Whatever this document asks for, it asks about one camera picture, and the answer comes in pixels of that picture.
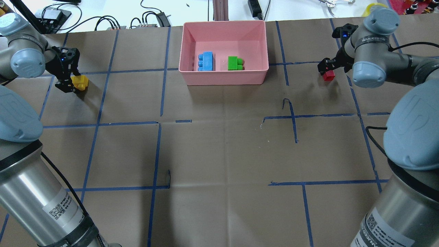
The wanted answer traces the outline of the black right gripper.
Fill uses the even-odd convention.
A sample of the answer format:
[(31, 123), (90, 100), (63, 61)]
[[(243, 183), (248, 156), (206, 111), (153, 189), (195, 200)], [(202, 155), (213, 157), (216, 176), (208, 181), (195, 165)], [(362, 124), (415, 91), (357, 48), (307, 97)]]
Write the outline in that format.
[(351, 46), (341, 47), (336, 53), (336, 57), (333, 59), (324, 58), (318, 65), (317, 69), (321, 76), (323, 76), (328, 71), (333, 71), (337, 68), (344, 68), (344, 72), (349, 72), (354, 64), (355, 60), (355, 49)]

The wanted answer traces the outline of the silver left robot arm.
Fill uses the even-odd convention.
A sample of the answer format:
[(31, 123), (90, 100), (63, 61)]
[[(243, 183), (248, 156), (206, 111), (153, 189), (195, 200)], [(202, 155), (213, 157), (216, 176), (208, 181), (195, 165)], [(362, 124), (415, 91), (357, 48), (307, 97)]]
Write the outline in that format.
[(37, 112), (6, 84), (17, 77), (36, 78), (45, 71), (56, 88), (79, 93), (73, 83), (80, 52), (51, 46), (17, 13), (1, 16), (1, 206), (32, 236), (39, 247), (118, 247), (109, 244), (64, 175), (42, 152), (43, 125)]

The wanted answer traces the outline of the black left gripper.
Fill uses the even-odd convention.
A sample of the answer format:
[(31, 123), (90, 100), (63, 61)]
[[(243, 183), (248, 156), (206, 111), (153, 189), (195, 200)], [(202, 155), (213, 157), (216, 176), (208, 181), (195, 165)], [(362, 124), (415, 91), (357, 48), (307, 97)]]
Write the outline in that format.
[(55, 87), (64, 93), (78, 93), (69, 75), (80, 76), (77, 63), (70, 63), (67, 52), (45, 51), (45, 69), (58, 78)]

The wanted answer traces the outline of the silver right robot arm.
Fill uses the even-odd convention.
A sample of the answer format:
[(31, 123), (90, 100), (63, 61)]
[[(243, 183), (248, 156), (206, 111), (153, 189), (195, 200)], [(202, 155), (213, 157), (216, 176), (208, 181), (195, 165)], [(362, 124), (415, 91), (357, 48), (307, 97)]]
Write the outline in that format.
[(351, 247), (431, 247), (438, 241), (438, 59), (394, 52), (389, 38), (399, 25), (394, 10), (372, 6), (361, 25), (333, 31), (342, 46), (317, 66), (321, 75), (352, 70), (354, 84), (366, 89), (385, 81), (413, 87), (384, 128), (380, 150), (393, 174)]

